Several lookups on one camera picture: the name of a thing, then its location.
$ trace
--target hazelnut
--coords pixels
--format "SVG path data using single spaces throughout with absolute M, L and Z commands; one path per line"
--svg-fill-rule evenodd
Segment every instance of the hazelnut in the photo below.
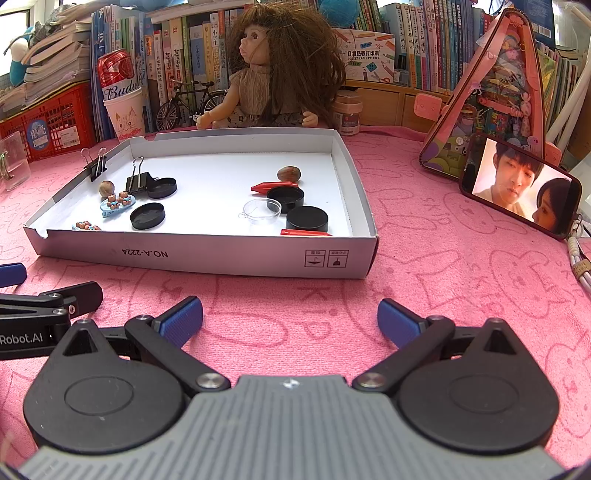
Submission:
M 283 167 L 277 172 L 277 178 L 281 181 L 292 181 L 296 183 L 301 177 L 298 167 Z
M 99 194 L 105 198 L 115 193 L 115 185 L 112 181 L 104 180 L 99 184 Z

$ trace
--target wooden shelf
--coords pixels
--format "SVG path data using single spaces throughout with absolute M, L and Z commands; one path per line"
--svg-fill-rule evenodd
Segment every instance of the wooden shelf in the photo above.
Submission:
M 427 132 L 433 122 L 414 114 L 414 98 L 419 93 L 439 97 L 446 103 L 448 95 L 427 92 L 387 83 L 347 80 L 345 86 L 355 90 L 363 102 L 362 125 L 398 125 Z

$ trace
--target black round container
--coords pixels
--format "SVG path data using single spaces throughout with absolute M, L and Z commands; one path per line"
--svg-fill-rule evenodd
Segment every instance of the black round container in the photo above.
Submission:
M 161 203 L 152 202 L 146 203 L 141 207 L 137 207 L 133 212 L 131 212 L 129 220 L 131 220 L 131 225 L 135 229 L 147 230 L 162 223 L 164 217 L 164 205 Z
M 285 228 L 293 230 L 308 230 L 310 232 L 327 232 L 329 230 L 329 216 L 318 207 L 304 205 L 296 207 L 287 213 Z
M 301 207 L 304 204 L 304 190 L 297 187 L 275 187 L 267 192 L 267 198 L 281 204 L 281 213 Z
M 177 191 L 177 181 L 171 178 L 154 180 L 148 186 L 148 197 L 151 199 L 163 199 Z

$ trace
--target red marker cap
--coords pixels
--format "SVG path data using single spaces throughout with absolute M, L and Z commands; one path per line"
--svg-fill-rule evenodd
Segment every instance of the red marker cap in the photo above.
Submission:
M 291 230 L 288 228 L 282 228 L 281 234 L 284 236 L 332 236 L 326 232 L 312 232 L 309 230 Z
M 292 181 L 266 181 L 251 187 L 251 191 L 266 195 L 269 190 L 275 187 L 297 187 L 297 183 Z

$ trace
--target white cardboard box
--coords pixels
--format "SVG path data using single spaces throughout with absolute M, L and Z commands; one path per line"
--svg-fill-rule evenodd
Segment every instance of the white cardboard box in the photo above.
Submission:
M 173 177 L 178 190 L 161 200 L 137 194 L 131 209 L 102 218 L 100 181 L 112 181 L 116 192 L 124 190 L 138 156 L 144 157 L 142 172 Z M 277 170 L 287 165 L 300 168 L 304 204 L 327 212 L 333 236 L 280 236 L 285 215 L 264 226 L 239 216 L 244 204 L 257 197 L 250 187 L 278 181 Z M 364 278 L 373 263 L 378 247 L 374 219 L 353 159 L 334 130 L 245 128 L 135 137 L 108 152 L 106 166 L 94 182 L 83 170 L 27 221 L 25 232 L 38 255 L 272 277 Z M 136 231 L 130 213 L 154 201 L 164 205 L 166 218 L 155 228 Z M 102 231 L 72 230 L 84 220 Z

